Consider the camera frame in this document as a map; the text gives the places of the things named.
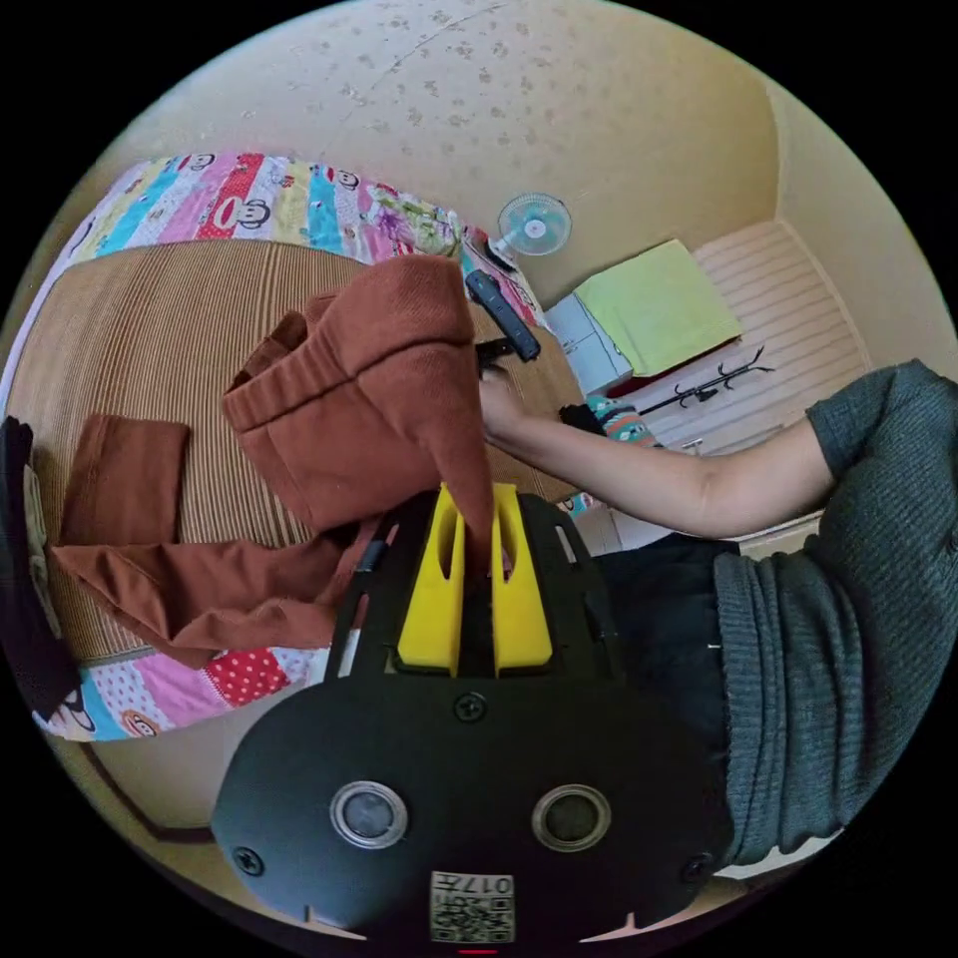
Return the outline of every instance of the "gray knit sweater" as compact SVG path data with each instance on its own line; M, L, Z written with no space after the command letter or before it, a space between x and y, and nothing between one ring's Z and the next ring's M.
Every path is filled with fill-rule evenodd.
M846 825L908 744L958 636L958 385L910 362L808 418L836 480L818 535L795 554L716 562L726 863Z

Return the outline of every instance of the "brown pants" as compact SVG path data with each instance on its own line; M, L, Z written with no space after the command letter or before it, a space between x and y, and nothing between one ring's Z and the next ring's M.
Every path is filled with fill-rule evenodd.
M328 536L285 549L177 543L188 436L179 423L90 416L57 561L127 629L194 669L220 650L327 644L374 523L345 551Z
M319 535L177 543L189 430L92 415L52 552L108 613L193 668L216 651L317 648L377 517L446 482L488 571L492 479L456 263L404 256L288 314L224 397L243 452ZM360 522L348 548L328 535Z

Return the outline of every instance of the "black cloth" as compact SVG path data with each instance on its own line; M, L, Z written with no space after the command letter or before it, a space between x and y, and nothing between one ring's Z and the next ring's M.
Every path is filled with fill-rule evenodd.
M724 768L727 710L713 564L733 542L671 535L599 556L630 685L663 699Z
M592 432L597 436L604 436L606 434L602 423L596 418L596 414L586 403L582 403L582 405L579 406L563 406L559 410L559 419L567 426L574 426L583 432Z
M80 689L80 671L50 629L30 578L23 501L33 430L12 416L0 426L0 644L31 710L50 716Z

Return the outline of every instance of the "hand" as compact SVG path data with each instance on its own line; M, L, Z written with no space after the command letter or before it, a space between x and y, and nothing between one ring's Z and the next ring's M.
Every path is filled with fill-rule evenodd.
M505 440L529 418L522 401L513 392L509 376L495 367L482 370L479 382L482 421L491 442Z

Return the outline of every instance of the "camera lens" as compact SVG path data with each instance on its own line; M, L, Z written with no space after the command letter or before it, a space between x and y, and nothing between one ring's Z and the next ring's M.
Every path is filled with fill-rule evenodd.
M402 799L377 781L354 781L341 788L329 806L332 826L358 848L388 848L406 833L408 814Z
M601 792L589 785L560 785L536 803L532 830L553 851L584 851L602 840L612 810Z

